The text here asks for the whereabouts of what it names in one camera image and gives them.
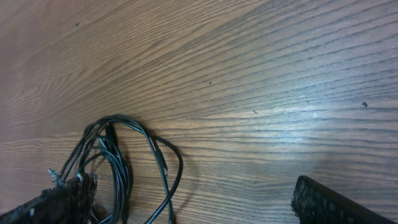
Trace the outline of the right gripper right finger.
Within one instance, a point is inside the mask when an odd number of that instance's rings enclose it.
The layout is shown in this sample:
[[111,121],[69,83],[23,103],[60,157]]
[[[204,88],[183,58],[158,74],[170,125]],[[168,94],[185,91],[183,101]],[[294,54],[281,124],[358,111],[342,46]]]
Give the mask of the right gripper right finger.
[[306,175],[298,177],[290,206],[300,224],[397,224]]

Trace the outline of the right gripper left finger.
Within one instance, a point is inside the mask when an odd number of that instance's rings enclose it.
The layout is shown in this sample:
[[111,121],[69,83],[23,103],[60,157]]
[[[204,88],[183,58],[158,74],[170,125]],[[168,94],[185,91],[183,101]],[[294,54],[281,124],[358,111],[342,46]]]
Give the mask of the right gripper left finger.
[[47,169],[55,187],[1,215],[1,224],[98,223],[94,213],[97,190],[95,174],[79,173],[68,181]]

